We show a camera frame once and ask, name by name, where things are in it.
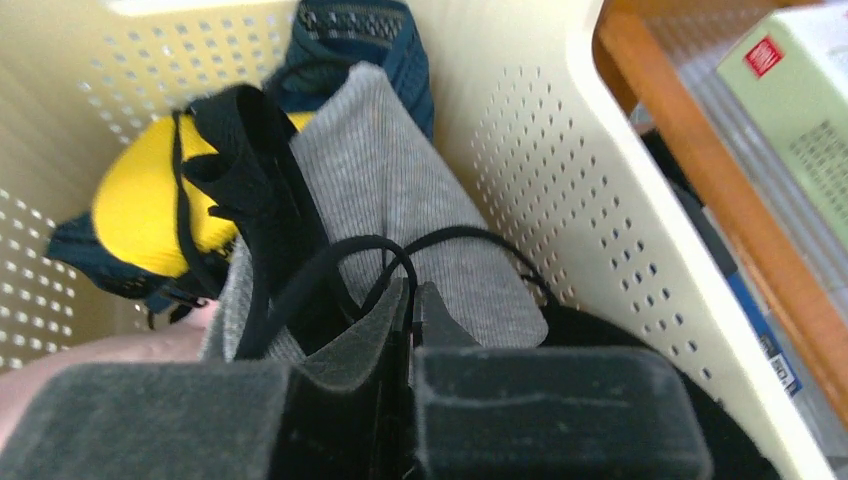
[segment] black strap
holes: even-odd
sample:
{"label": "black strap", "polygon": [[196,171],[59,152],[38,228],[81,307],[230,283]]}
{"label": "black strap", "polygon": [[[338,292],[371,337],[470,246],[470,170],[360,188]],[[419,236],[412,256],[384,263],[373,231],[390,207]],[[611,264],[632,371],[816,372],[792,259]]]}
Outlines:
{"label": "black strap", "polygon": [[206,263],[203,261],[203,256],[197,249],[191,233],[191,204],[183,187],[183,142],[180,135],[180,113],[176,111],[172,112],[171,118],[174,120],[171,169],[177,184],[177,242],[183,258],[185,258],[188,264],[189,271],[197,278],[202,288],[206,290],[206,296],[215,298],[218,292],[221,291],[221,286],[206,268]]}
{"label": "black strap", "polygon": [[326,247],[291,279],[283,291],[271,302],[267,319],[263,322],[248,321],[236,349],[237,360],[258,360],[262,358],[277,338],[280,331],[297,316],[309,301],[312,293],[321,282],[333,272],[338,271],[339,263],[350,255],[368,250],[390,250],[397,256],[400,265],[406,270],[409,282],[409,301],[407,321],[412,318],[412,301],[418,287],[418,276],[409,255],[397,243],[378,235],[366,235],[347,238]]}
{"label": "black strap", "polygon": [[[542,291],[542,294],[545,295],[545,299],[549,304],[558,303],[556,295],[554,295],[550,286],[548,286],[547,282],[545,281],[545,278],[536,268],[536,265],[533,264],[533,262],[529,258],[527,258],[526,255],[524,255],[520,250],[518,250],[518,248],[515,247],[515,245],[513,245],[500,235],[479,227],[469,225],[458,225],[454,227],[441,228],[434,232],[428,233],[427,235],[424,235],[418,240],[415,240],[414,242],[410,243],[406,246],[406,248],[404,248],[404,252],[406,252],[408,256],[412,256],[427,247],[431,247],[433,245],[446,242],[448,240],[458,240],[463,238],[477,238],[480,240],[485,240],[515,255],[515,257],[518,258],[518,260],[524,265],[524,267],[530,271],[529,275],[522,275],[521,278],[538,286],[539,289]],[[362,304],[362,310],[364,312],[371,311],[371,309],[374,308],[374,305],[377,304],[377,301],[380,300],[380,295],[382,294],[383,290],[388,287],[389,281],[391,281],[392,273],[398,267],[398,262],[398,258],[392,260],[392,262],[383,270],[383,273],[374,283],[374,287],[372,287],[371,291],[368,292],[368,295],[365,297],[365,301]]]}

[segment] plastic basket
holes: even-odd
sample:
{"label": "plastic basket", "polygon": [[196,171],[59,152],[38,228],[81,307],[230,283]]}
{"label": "plastic basket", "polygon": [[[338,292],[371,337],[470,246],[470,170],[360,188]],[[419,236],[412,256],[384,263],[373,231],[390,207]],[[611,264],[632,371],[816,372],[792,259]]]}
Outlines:
{"label": "plastic basket", "polygon": [[[294,1],[0,4],[0,358],[144,329],[131,302],[41,257],[54,219],[157,115],[282,59]],[[561,298],[664,353],[784,478],[832,478],[747,319],[600,80],[601,0],[419,0],[436,145]]]}

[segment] gray ribbed fabric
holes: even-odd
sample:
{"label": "gray ribbed fabric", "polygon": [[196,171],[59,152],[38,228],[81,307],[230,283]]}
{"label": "gray ribbed fabric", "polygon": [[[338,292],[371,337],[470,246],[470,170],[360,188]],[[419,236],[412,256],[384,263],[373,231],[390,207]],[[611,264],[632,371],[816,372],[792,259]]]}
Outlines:
{"label": "gray ribbed fabric", "polygon": [[[330,241],[376,234],[400,245],[454,225],[486,227],[483,217],[392,90],[384,72],[359,64],[347,82],[291,142]],[[252,288],[243,242],[203,356],[231,359]],[[348,258],[342,277],[362,301],[390,259],[381,252]],[[461,239],[412,256],[419,281],[432,281],[448,311],[481,345],[534,347],[547,324],[499,247]],[[403,269],[395,272],[404,275]],[[283,332],[271,356],[303,352]]]}

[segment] blue mesh fabric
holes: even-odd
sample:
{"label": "blue mesh fabric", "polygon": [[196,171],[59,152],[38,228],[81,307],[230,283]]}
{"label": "blue mesh fabric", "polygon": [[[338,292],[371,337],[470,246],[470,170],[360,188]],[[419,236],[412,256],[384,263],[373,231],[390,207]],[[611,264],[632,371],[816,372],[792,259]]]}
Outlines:
{"label": "blue mesh fabric", "polygon": [[[301,0],[285,62],[265,89],[286,112],[315,111],[345,82],[343,65],[360,61],[385,70],[409,115],[432,140],[429,61],[412,12],[400,2]],[[287,74],[291,69],[296,73]]]}
{"label": "blue mesh fabric", "polygon": [[[233,245],[234,242],[230,241],[220,249],[204,254],[204,261],[210,266],[217,265],[217,270],[225,268],[226,258],[232,253]],[[192,299],[191,294],[180,288],[193,286],[190,274],[175,280],[112,256],[97,239],[89,212],[56,227],[47,244],[45,256],[76,268],[101,290],[131,300],[144,299],[145,306],[155,314],[170,307],[173,304],[171,298],[187,302]],[[217,270],[219,276],[226,277],[225,272]]]}
{"label": "blue mesh fabric", "polygon": [[112,256],[97,239],[88,212],[56,227],[46,256],[73,266],[98,288],[124,298],[145,298],[168,281]]}

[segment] laundry basket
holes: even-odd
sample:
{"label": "laundry basket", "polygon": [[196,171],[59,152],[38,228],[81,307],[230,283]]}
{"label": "laundry basket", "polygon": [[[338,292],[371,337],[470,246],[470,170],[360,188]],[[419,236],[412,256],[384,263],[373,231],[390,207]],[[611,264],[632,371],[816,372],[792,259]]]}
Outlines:
{"label": "laundry basket", "polygon": [[[555,291],[720,399],[788,479],[830,470],[663,177],[599,79],[601,0],[418,0],[436,144]],[[140,307],[42,257],[124,145],[283,57],[286,0],[0,3],[0,367],[144,329]]]}

